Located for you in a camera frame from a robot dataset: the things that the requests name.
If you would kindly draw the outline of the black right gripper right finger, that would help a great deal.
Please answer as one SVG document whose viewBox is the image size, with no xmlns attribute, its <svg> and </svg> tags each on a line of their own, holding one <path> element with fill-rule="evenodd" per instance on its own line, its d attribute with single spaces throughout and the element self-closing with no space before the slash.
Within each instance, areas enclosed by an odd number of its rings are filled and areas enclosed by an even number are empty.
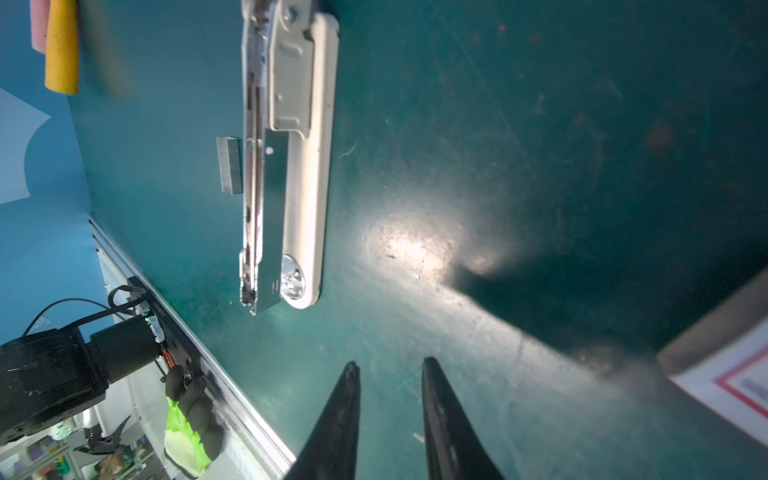
<svg viewBox="0 0 768 480">
<path fill-rule="evenodd" d="M 428 478 L 503 479 L 434 357 L 424 359 L 421 386 Z"/>
</svg>

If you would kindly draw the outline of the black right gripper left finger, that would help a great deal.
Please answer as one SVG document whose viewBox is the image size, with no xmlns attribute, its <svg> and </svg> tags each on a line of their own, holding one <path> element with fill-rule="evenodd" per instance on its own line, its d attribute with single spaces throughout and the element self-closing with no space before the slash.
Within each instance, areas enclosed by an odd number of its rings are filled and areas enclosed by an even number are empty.
<svg viewBox="0 0 768 480">
<path fill-rule="evenodd" d="M 360 411 L 360 369 L 355 362 L 349 362 L 284 479 L 354 479 Z"/>
</svg>

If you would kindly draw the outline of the red white staple box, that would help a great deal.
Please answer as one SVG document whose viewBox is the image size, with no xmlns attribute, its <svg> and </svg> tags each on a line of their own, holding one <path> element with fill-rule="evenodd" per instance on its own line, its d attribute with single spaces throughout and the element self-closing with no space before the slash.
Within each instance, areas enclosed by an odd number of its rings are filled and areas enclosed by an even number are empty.
<svg viewBox="0 0 768 480">
<path fill-rule="evenodd" d="M 767 443 L 767 272 L 762 271 L 657 356 L 680 389 Z"/>
</svg>

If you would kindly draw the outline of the silver staple strip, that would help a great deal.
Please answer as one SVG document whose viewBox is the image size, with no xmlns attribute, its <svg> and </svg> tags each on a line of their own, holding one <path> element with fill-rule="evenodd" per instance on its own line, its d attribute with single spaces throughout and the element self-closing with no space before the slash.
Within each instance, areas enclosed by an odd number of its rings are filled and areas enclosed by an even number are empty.
<svg viewBox="0 0 768 480">
<path fill-rule="evenodd" d="M 221 189 L 230 195 L 243 193 L 240 142 L 235 137 L 216 138 Z"/>
</svg>

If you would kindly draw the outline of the long metal stapler magazine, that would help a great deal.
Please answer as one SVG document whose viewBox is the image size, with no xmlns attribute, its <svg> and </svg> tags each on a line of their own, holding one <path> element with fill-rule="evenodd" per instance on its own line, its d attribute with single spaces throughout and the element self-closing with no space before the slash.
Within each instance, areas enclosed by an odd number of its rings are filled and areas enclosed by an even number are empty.
<svg viewBox="0 0 768 480">
<path fill-rule="evenodd" d="M 339 23 L 313 1 L 242 4 L 240 299 L 257 315 L 321 291 Z"/>
</svg>

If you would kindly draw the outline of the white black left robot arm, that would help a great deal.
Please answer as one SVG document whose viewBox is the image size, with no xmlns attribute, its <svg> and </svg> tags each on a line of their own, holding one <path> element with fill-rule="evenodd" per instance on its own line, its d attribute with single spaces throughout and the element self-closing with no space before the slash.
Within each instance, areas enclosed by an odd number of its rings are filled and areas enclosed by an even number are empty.
<svg viewBox="0 0 768 480">
<path fill-rule="evenodd" d="M 79 414 L 106 398 L 110 385 L 152 363 L 162 341 L 147 316 L 133 309 L 151 299 L 132 295 L 59 329 L 23 336 L 1 346 L 1 444 L 7 445 Z"/>
</svg>

